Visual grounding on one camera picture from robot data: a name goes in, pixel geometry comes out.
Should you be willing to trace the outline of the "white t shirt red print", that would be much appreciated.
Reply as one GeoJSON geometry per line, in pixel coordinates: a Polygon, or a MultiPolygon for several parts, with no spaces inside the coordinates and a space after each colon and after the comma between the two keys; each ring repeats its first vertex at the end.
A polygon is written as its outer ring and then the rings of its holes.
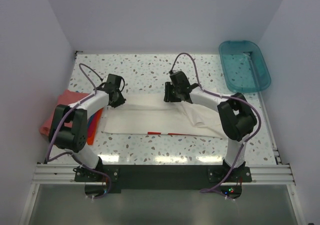
{"type": "Polygon", "coordinates": [[[227,138],[218,112],[203,105],[164,102],[159,93],[131,94],[125,99],[123,105],[106,109],[105,133],[227,138]]]}

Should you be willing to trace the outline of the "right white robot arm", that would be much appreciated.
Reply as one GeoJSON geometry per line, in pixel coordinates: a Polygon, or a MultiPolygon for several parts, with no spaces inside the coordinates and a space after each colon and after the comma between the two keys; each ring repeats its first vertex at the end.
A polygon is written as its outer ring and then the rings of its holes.
{"type": "Polygon", "coordinates": [[[252,138],[254,128],[261,128],[261,117],[241,93],[225,95],[205,90],[198,83],[190,84],[183,71],[170,71],[170,81],[165,83],[164,101],[167,103],[187,102],[218,113],[222,130],[228,138],[227,152],[223,162],[223,177],[230,182],[240,175],[245,164],[245,148],[252,138]]]}

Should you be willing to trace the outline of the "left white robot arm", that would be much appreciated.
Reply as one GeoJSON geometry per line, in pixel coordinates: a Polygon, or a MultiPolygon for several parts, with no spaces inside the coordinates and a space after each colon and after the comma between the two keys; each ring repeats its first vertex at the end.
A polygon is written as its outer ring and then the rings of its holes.
{"type": "Polygon", "coordinates": [[[126,101],[122,95],[124,86],[123,77],[108,74],[89,95],[68,105],[57,105],[48,135],[50,144],[45,161],[51,162],[63,155],[50,157],[53,146],[56,146],[71,155],[78,164],[87,167],[85,174],[88,178],[99,181],[104,175],[104,169],[100,166],[101,158],[87,144],[88,120],[100,109],[123,105],[126,101]]]}

